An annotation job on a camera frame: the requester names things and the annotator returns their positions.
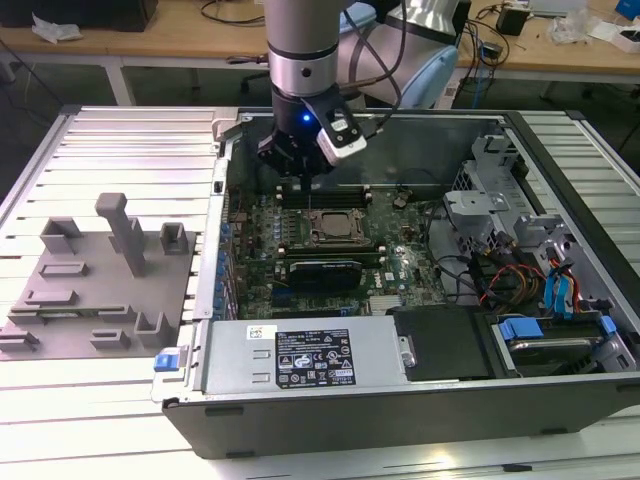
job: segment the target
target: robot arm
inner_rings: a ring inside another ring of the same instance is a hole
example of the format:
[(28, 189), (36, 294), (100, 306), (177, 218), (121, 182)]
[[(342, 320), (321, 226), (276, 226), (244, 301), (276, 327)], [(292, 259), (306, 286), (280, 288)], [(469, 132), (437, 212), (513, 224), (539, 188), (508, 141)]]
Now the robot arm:
[[(447, 43), (455, 42), (451, 17), (458, 0), (403, 1), (410, 1), (406, 18), (398, 7), (386, 24), (370, 22), (366, 35), (388, 69), (398, 60), (404, 35), (404, 55), (394, 79), (400, 80), (405, 93), (425, 65)], [(314, 175), (363, 150), (366, 139), (376, 134), (372, 122), (358, 123), (338, 86), (338, 81), (358, 85), (384, 73), (356, 32), (342, 28), (341, 35), (340, 14), (352, 4), (353, 0), (264, 1), (275, 124), (260, 144), (259, 156), (281, 175), (300, 177), (303, 188)], [(439, 93), (444, 88), (454, 65), (455, 58), (436, 65), (440, 82), (432, 90)], [(389, 80), (367, 83), (361, 91), (395, 101)]]

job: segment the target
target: white label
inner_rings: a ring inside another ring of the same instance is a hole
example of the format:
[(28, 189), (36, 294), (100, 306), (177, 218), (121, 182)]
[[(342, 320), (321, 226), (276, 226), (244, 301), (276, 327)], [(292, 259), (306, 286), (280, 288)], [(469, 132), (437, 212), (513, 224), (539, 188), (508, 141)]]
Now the white label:
[(341, 132), (342, 130), (346, 130), (349, 127), (349, 124), (346, 120), (340, 119), (333, 122), (331, 126), (336, 132)]
[(277, 325), (251, 325), (247, 327), (247, 340), (273, 340), (277, 331)]

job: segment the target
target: blue latch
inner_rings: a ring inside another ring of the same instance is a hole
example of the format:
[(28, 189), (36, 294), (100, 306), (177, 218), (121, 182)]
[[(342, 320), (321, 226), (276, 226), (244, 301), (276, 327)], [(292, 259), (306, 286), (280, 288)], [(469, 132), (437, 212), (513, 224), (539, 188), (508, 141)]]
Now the blue latch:
[(603, 315), (600, 317), (600, 323), (608, 336), (613, 335), (618, 330), (616, 324), (613, 323), (613, 319), (609, 315)]
[(177, 372), (180, 370), (178, 366), (179, 354), (159, 353), (153, 363), (153, 369), (156, 372)]
[(533, 317), (507, 318), (498, 325), (502, 338), (506, 341), (514, 338), (542, 338), (544, 334), (538, 325), (538, 320)]

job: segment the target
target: black cable on desk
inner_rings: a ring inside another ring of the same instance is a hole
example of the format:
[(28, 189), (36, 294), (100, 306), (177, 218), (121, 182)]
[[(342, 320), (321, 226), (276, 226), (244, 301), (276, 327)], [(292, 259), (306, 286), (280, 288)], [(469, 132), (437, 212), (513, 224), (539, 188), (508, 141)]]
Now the black cable on desk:
[(221, 17), (218, 17), (217, 15), (212, 15), (208, 13), (206, 10), (211, 5), (219, 6), (218, 0), (213, 0), (211, 2), (205, 3), (202, 6), (202, 8), (200, 8), (200, 13), (202, 14), (203, 17), (208, 18), (209, 20), (213, 20), (214, 22), (222, 23), (225, 25), (232, 25), (235, 27), (263, 27), (264, 26), (264, 15), (260, 15), (259, 17), (255, 17), (255, 18), (231, 20), (227, 18), (221, 18)]

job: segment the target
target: power supply label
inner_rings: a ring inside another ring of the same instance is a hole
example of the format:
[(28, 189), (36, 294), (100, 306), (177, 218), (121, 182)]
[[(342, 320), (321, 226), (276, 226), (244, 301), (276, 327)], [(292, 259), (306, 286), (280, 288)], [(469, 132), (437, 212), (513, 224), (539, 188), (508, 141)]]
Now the power supply label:
[(276, 384), (280, 388), (355, 385), (349, 330), (276, 333)]

